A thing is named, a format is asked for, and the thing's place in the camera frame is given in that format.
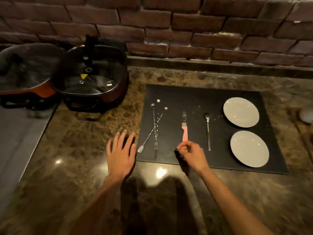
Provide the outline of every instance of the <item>marble countertop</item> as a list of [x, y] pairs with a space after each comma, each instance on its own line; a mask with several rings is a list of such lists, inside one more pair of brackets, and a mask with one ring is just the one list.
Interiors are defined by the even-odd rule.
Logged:
[[[276, 234], [313, 234], [313, 151], [288, 109], [313, 100], [313, 80], [129, 67], [123, 103], [104, 115], [61, 104], [0, 223], [4, 234], [63, 235], [107, 176], [115, 132], [140, 129], [145, 85], [261, 91], [289, 175], [218, 170], [233, 193]], [[87, 118], [100, 118], [98, 121]], [[231, 234], [201, 179], [178, 165], [136, 162], [115, 199], [108, 234]]]

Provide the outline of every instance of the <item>pink knife handle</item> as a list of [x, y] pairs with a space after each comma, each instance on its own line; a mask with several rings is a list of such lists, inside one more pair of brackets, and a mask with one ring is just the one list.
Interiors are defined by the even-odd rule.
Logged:
[[182, 126], [182, 129], [184, 130], [184, 134], [182, 136], [182, 141], [188, 141], [188, 132], [187, 132], [187, 126]]

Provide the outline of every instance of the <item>white plate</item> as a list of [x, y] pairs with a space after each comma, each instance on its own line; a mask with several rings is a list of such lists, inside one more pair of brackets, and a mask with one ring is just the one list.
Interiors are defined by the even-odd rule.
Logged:
[[230, 139], [235, 157], [250, 167], [261, 167], [268, 162], [269, 151], [264, 141], [249, 131], [238, 131]]
[[226, 118], [234, 125], [243, 128], [249, 128], [259, 121], [259, 111], [250, 101], [233, 97], [224, 103], [224, 114]]

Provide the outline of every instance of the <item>left hand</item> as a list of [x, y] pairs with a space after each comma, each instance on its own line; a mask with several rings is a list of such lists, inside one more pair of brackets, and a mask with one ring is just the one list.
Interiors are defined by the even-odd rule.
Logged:
[[116, 133], [113, 146], [111, 150], [111, 140], [109, 140], [106, 146], [106, 153], [108, 156], [108, 171], [112, 177], [123, 181], [123, 179], [130, 173], [131, 168], [135, 163], [136, 144], [132, 143], [135, 133], [132, 132], [127, 139], [127, 142], [123, 148], [123, 142], [127, 130], [119, 136], [119, 132]]

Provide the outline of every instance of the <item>yellow sticker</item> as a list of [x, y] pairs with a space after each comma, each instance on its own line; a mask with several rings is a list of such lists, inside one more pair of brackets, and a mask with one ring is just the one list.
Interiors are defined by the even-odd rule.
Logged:
[[82, 79], [85, 79], [88, 76], [88, 74], [81, 74], [80, 76]]

